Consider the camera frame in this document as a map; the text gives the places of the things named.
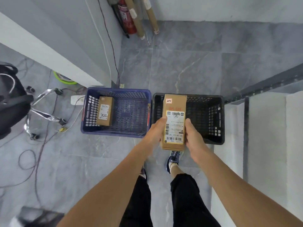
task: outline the white cable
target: white cable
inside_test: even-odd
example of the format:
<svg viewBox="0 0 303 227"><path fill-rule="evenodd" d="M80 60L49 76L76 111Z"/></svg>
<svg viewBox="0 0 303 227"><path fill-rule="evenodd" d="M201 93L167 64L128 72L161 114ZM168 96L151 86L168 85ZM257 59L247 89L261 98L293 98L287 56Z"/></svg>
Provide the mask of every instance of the white cable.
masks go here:
<svg viewBox="0 0 303 227"><path fill-rule="evenodd" d="M59 133L64 133L64 132L67 132L69 129L71 129L71 127L74 126L75 122L77 121L77 119L78 119L78 117L79 117L79 115L80 115L80 113L81 113L82 110L83 110L83 108L81 108L81 110L79 111L79 113L77 115L77 118L75 119L75 121L73 122L73 124L68 129L66 129L65 131L62 131L62 132L60 132L60 131L58 131L58 132Z"/></svg>
<svg viewBox="0 0 303 227"><path fill-rule="evenodd" d="M10 75L8 75L8 74L0 73L0 75L8 76L9 78L11 78L13 80L13 87L9 91L9 94L10 94L13 91L13 89L15 88L15 85L16 85L15 79L13 77L11 77Z"/></svg>
<svg viewBox="0 0 303 227"><path fill-rule="evenodd" d="M103 41L103 39L102 39L102 37L101 37L101 34L100 34L100 32L99 32L99 30L98 30L98 28L97 28L96 22L95 22L95 20L94 20L94 18L93 18L93 15L92 15L91 9L89 8L89 4L87 3L87 0L85 0L85 3L86 3L87 8L89 9L89 14L91 15L91 18L92 18L92 20L93 20L94 26L95 26L95 28L96 28L98 34L99 34L99 37L101 38L101 41L102 41L102 44L103 44L103 47L104 47L104 53L105 53L107 65L108 65L108 68L109 68L109 75L110 75L110 77L111 77L111 79L112 79L111 67L109 66L109 62L108 62L108 59L107 59L104 41Z"/></svg>

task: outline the tile floor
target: tile floor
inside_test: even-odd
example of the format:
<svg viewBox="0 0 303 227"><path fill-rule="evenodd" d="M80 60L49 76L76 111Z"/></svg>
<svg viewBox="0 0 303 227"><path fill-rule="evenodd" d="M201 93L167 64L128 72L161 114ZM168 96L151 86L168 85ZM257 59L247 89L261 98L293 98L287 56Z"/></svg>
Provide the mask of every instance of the tile floor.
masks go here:
<svg viewBox="0 0 303 227"><path fill-rule="evenodd" d="M267 23L159 22L160 34L148 38L123 38L119 61L121 83L125 88L148 88L153 94L193 93L224 96L245 88L303 61L303 26ZM0 44L0 61L17 65L24 86L36 94L50 87L64 88L51 70ZM68 86L76 90L79 86ZM55 115L69 118L71 91L58 97ZM49 112L55 95L37 105ZM76 118L77 106L70 121ZM25 133L5 144L22 131L22 122L0 140L0 186L22 182L30 170L18 168L18 156L26 149L38 154L41 143L30 141ZM31 127L45 137L47 121L33 115ZM90 188L104 178L129 153L140 139L84 135L80 119L66 133L57 134L43 151L37 188L46 209L67 212ZM50 123L49 136L58 127ZM152 193L151 218L154 226L172 226L170 176L164 170L169 153L157 148L148 159L147 172ZM30 152L21 158L24 167L33 164ZM181 168L197 181L200 194L210 208L211 190L203 172L185 151ZM39 207L34 192L34 177L27 182L0 189L0 226L7 226L22 206Z"/></svg>

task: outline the black pants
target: black pants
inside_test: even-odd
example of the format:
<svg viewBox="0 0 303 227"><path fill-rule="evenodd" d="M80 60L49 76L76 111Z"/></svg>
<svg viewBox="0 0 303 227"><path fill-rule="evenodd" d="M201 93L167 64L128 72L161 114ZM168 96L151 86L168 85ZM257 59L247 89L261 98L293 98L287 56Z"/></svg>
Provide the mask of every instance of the black pants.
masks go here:
<svg viewBox="0 0 303 227"><path fill-rule="evenodd" d="M174 227L220 226L200 196L196 181L188 174L178 174L171 182ZM120 227L152 227L151 192L139 176Z"/></svg>

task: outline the red fire extinguisher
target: red fire extinguisher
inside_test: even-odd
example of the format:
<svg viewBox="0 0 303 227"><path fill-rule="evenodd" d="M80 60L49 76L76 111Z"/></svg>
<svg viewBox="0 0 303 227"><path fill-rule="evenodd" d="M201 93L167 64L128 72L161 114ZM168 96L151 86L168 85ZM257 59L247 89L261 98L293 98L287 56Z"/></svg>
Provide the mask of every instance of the red fire extinguisher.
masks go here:
<svg viewBox="0 0 303 227"><path fill-rule="evenodd" d="M118 2L118 8L122 16L123 24L126 31L128 32L128 34L135 34L137 32L137 29L134 26L134 22L131 18L131 14L128 11L125 0L120 0Z"/></svg>

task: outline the white power strip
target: white power strip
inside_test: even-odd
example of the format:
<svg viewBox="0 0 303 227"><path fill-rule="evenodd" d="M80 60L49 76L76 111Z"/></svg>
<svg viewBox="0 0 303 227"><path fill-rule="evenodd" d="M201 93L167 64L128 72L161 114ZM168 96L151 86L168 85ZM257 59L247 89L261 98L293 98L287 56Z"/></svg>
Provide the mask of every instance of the white power strip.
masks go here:
<svg viewBox="0 0 303 227"><path fill-rule="evenodd" d="M83 105L85 95L71 96L71 105Z"/></svg>

